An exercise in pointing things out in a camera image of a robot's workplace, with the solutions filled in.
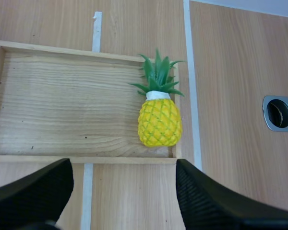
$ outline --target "pineapple crown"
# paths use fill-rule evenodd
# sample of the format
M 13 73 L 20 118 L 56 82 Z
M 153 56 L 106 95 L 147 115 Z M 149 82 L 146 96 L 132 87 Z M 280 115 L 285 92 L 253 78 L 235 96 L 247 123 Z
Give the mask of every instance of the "pineapple crown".
M 142 90 L 138 91 L 139 94 L 146 95 L 146 93 L 149 91 L 159 91 L 184 96 L 180 91 L 173 89 L 173 87 L 179 83 L 178 81 L 173 82 L 175 76 L 169 76 L 170 70 L 175 68 L 174 65 L 183 61 L 170 62 L 168 57 L 161 60 L 158 49 L 156 49 L 155 63 L 152 63 L 145 55 L 140 55 L 145 59 L 141 69 L 143 69 L 145 72 L 145 75 L 142 77 L 146 78 L 148 86 L 130 83 L 130 85 L 136 86 Z

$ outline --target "white wall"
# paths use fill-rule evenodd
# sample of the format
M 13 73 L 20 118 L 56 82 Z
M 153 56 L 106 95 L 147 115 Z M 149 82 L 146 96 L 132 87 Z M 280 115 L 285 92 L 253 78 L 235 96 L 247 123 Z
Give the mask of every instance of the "white wall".
M 288 17 L 288 0 L 193 0 Z

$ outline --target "tray rim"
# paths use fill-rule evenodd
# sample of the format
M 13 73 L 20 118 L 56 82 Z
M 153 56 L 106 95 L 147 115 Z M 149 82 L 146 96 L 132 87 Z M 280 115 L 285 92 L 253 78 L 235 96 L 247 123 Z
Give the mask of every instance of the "tray rim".
M 58 56 L 62 58 L 79 57 L 96 59 L 98 62 L 112 64 L 131 64 L 139 65 L 144 62 L 141 57 L 133 57 L 126 55 L 97 53 L 91 51 L 41 46 L 17 42 L 0 41 L 0 79 L 4 65 L 6 52 L 23 52 L 33 55 L 42 56 Z M 179 81 L 178 63 L 175 64 L 173 70 L 174 76 Z M 179 84 L 175 85 L 175 89 L 179 89 Z M 180 96 L 174 95 L 174 102 L 180 108 Z M 69 158 L 73 163 L 101 163 L 101 164 L 175 164 L 181 155 L 181 141 L 172 147 L 173 157 L 171 158 L 146 158 L 146 157 L 88 157 L 88 156 L 41 156 L 41 155 L 0 155 L 0 162 L 54 162 L 62 158 Z

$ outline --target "pineapple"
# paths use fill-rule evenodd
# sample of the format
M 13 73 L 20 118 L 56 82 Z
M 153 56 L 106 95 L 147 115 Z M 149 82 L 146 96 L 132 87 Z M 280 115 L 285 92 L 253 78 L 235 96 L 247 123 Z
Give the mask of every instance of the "pineapple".
M 173 82 L 174 76 L 169 76 L 169 72 L 174 64 L 181 61 L 170 62 L 168 57 L 161 60 L 158 50 L 155 63 L 140 55 L 145 59 L 143 77 L 146 77 L 148 86 L 130 84 L 140 88 L 142 91 L 138 93 L 147 97 L 138 119 L 140 140 L 148 147 L 173 146 L 181 138 L 182 124 L 179 109 L 169 94 L 183 94 L 173 89 L 179 82 Z

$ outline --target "wooden table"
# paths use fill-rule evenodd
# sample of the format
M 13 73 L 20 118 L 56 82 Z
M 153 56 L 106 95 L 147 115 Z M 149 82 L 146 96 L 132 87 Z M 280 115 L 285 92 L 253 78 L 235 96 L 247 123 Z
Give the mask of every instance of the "wooden table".
M 153 57 L 158 47 L 170 59 L 187 60 L 181 0 L 0 0 L 0 40 L 92 50 L 95 11 L 103 13 L 101 52 Z M 190 13 L 203 170 L 235 191 L 288 209 L 288 135 L 267 132 L 251 112 L 262 89 L 288 92 L 288 18 L 197 2 L 190 3 Z M 278 56 L 284 50 L 286 56 Z M 282 88 L 261 85 L 265 79 L 256 76 L 272 76 Z M 237 87 L 245 85 L 257 94 L 244 98 Z M 180 65 L 180 90 L 186 95 L 180 105 L 182 152 L 194 162 L 186 63 Z M 0 185 L 43 166 L 0 163 Z M 64 230 L 80 228 L 84 166 L 73 169 L 74 192 L 58 222 Z M 94 165 L 92 229 L 184 229 L 175 165 Z

